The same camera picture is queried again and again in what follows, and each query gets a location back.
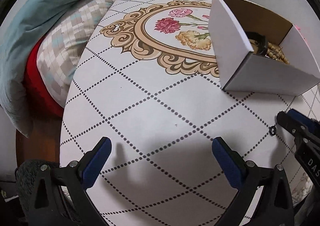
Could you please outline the white cardboard box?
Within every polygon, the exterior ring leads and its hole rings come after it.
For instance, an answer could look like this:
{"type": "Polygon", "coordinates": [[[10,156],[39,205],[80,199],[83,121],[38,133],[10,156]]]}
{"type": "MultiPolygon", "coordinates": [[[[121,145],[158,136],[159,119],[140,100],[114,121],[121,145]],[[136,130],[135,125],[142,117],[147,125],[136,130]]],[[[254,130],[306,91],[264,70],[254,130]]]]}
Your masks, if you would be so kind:
{"type": "Polygon", "coordinates": [[[319,66],[290,21],[247,0],[212,0],[208,30],[225,91],[299,96],[319,66]]]}

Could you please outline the red bed sheet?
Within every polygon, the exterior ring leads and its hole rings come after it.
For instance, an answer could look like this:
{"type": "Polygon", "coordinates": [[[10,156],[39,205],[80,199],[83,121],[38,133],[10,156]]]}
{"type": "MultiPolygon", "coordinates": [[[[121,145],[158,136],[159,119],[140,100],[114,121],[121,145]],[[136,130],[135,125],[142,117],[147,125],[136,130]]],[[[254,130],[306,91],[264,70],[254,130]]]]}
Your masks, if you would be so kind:
{"type": "Polygon", "coordinates": [[[43,119],[61,119],[63,108],[49,94],[39,70],[37,69],[37,53],[44,37],[32,48],[24,71],[23,86],[26,91],[28,109],[32,117],[43,119]]]}

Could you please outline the patterned white tablecloth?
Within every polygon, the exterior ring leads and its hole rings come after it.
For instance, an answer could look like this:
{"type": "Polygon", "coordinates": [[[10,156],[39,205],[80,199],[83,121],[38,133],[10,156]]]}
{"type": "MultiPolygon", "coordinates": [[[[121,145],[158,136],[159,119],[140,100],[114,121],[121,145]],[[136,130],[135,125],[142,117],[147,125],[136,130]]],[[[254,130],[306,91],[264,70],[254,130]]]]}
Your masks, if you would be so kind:
{"type": "Polygon", "coordinates": [[[319,89],[299,96],[225,91],[208,24],[212,0],[116,0],[84,48],[62,121],[60,162],[99,140],[112,151],[86,194],[89,225],[294,225],[312,181],[280,111],[319,119],[319,89]],[[230,186],[212,153],[243,159],[230,186]]]}

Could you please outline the checkered pillow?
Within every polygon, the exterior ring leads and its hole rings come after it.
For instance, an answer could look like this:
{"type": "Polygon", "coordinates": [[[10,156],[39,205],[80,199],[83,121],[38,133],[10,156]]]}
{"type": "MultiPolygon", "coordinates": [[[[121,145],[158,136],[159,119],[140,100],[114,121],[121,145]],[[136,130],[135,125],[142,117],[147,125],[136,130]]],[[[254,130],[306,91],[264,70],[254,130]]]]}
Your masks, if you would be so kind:
{"type": "Polygon", "coordinates": [[[64,107],[89,38],[116,0],[80,0],[62,15],[41,42],[36,64],[45,91],[64,107]]]}

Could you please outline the teal duvet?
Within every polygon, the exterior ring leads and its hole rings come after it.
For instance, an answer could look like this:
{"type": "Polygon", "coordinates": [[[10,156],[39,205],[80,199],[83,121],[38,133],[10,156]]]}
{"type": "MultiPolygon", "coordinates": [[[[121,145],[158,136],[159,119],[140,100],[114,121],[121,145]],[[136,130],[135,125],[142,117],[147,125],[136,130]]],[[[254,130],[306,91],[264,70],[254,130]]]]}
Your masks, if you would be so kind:
{"type": "Polygon", "coordinates": [[[13,18],[1,45],[1,106],[26,137],[33,130],[22,85],[32,48],[79,0],[28,0],[13,18]]]}

